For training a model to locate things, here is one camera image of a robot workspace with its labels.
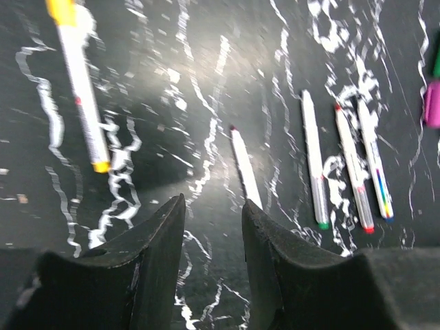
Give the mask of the yellow pen cap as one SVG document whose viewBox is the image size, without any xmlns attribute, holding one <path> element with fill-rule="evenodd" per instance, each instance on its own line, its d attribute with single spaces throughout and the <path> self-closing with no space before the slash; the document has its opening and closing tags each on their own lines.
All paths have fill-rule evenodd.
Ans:
<svg viewBox="0 0 440 330">
<path fill-rule="evenodd" d="M 58 26 L 75 27 L 76 2 L 74 0 L 46 0 L 48 14 Z"/>
</svg>

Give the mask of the white pen yellow end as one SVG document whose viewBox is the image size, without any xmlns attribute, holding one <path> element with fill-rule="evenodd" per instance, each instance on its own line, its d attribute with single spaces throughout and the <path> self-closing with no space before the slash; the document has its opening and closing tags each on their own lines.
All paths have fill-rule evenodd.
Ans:
<svg viewBox="0 0 440 330">
<path fill-rule="evenodd" d="M 58 25 L 56 28 L 63 48 L 71 89 L 80 115 L 91 165 L 97 173 L 108 173 L 111 162 L 107 142 L 101 128 L 94 89 L 76 28 L 68 25 Z"/>
</svg>

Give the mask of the white pen magenta end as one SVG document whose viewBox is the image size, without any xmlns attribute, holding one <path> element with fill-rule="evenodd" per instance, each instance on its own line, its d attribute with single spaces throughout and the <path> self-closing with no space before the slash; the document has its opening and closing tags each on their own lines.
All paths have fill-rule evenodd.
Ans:
<svg viewBox="0 0 440 330">
<path fill-rule="evenodd" d="M 263 209 L 245 142 L 234 125 L 230 125 L 230 137 L 236 166 L 241 176 L 244 196 L 246 199 L 253 201 L 260 209 Z"/>
</svg>

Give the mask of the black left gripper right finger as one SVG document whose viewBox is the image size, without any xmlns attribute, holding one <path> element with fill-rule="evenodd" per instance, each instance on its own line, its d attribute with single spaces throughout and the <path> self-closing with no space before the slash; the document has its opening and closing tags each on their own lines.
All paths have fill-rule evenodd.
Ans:
<svg viewBox="0 0 440 330">
<path fill-rule="evenodd" d="M 326 251 L 242 209 L 251 329 L 438 329 L 439 250 Z"/>
</svg>

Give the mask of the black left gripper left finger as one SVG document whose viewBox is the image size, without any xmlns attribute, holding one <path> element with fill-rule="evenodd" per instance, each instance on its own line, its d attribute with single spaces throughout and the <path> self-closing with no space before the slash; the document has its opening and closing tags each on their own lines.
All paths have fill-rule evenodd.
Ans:
<svg viewBox="0 0 440 330">
<path fill-rule="evenodd" d="M 1 251 L 2 329 L 169 329 L 186 203 L 172 197 L 151 218 L 78 258 Z"/>
</svg>

